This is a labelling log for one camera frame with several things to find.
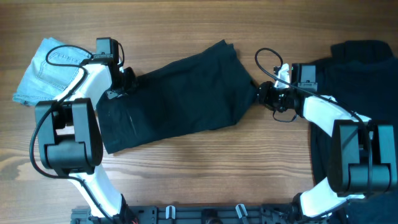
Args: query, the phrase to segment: brown tabletop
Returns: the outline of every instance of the brown tabletop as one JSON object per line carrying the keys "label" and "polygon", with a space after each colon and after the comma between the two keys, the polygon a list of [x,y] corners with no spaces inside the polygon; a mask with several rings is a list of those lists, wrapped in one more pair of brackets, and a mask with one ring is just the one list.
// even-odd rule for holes
{"label": "brown tabletop", "polygon": [[[16,2],[28,4],[0,4],[0,223],[69,223],[71,209],[87,206],[71,183],[33,170],[34,110],[12,102],[45,37],[89,50],[112,37],[138,75],[225,39],[259,83],[270,80],[254,63],[261,47],[289,64],[327,57],[345,40],[384,40],[398,51],[392,1]],[[271,54],[261,60],[279,65]],[[235,126],[105,154],[103,165],[130,205],[285,203],[313,187],[308,122],[278,123],[258,105]]]}

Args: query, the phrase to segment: wood surface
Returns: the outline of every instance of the wood surface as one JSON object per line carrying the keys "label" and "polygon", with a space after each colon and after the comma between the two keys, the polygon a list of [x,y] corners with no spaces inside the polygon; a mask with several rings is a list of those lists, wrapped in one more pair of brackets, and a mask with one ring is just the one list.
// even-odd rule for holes
{"label": "wood surface", "polygon": [[[346,40],[384,40],[398,51],[396,1],[3,2],[18,4],[0,4],[0,223],[69,223],[71,209],[87,206],[71,183],[33,170],[34,110],[12,102],[45,37],[90,50],[112,37],[138,75],[225,39],[258,83],[270,80],[254,63],[261,47],[289,64],[327,57]],[[271,54],[261,62],[279,63]],[[253,106],[235,126],[105,154],[103,165],[130,205],[285,203],[313,186],[308,137],[304,119],[278,123]]]}

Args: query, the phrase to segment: folded black garment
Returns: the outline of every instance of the folded black garment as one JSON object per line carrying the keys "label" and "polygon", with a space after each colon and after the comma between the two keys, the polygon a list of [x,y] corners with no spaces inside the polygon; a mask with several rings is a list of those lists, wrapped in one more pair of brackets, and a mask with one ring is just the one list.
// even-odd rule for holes
{"label": "folded black garment", "polygon": [[[389,121],[398,140],[398,59],[385,42],[347,41],[331,47],[332,58],[313,62],[317,68],[318,91],[333,95],[350,109],[372,119]],[[311,161],[315,182],[327,175],[331,137],[316,124],[311,125]],[[398,223],[394,215],[398,191],[363,202],[353,202],[333,217],[334,223]]]}
{"label": "folded black garment", "polygon": [[108,153],[234,125],[256,97],[233,45],[223,40],[137,81],[135,91],[111,100],[104,93],[96,105]]}

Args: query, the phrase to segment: clothing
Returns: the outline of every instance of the clothing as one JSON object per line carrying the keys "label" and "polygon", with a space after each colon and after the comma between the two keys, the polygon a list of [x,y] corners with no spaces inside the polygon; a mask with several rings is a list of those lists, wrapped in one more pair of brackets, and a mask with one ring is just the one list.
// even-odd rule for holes
{"label": "clothing", "polygon": [[[388,44],[377,40],[348,41],[331,47],[332,58],[316,65],[318,93],[332,95],[351,110],[394,126],[398,142],[398,59]],[[331,137],[311,125],[311,157],[315,182],[326,177]],[[350,223],[398,223],[394,216],[398,192],[380,195],[345,208]]]}
{"label": "clothing", "polygon": [[[36,105],[41,100],[52,100],[71,84],[79,68],[57,67],[45,61],[46,54],[54,47],[64,43],[54,39],[44,39],[37,49],[30,65],[14,93],[12,100],[23,105]],[[53,63],[79,64],[90,57],[80,49],[62,47],[49,55]]]}
{"label": "clothing", "polygon": [[256,98],[232,44],[138,76],[138,88],[97,104],[105,148],[114,153],[160,139],[236,124]]}

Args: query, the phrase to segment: blue denim fabric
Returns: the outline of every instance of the blue denim fabric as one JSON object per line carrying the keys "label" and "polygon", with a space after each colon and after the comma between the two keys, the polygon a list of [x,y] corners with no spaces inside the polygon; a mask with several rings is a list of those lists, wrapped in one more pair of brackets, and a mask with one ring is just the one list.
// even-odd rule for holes
{"label": "blue denim fabric", "polygon": [[[52,100],[68,87],[79,68],[52,66],[45,61],[46,54],[52,48],[63,44],[52,37],[42,41],[12,97],[13,101],[36,105],[41,100]],[[49,55],[49,60],[53,63],[79,64],[88,57],[90,56],[80,49],[62,47],[54,50]]]}

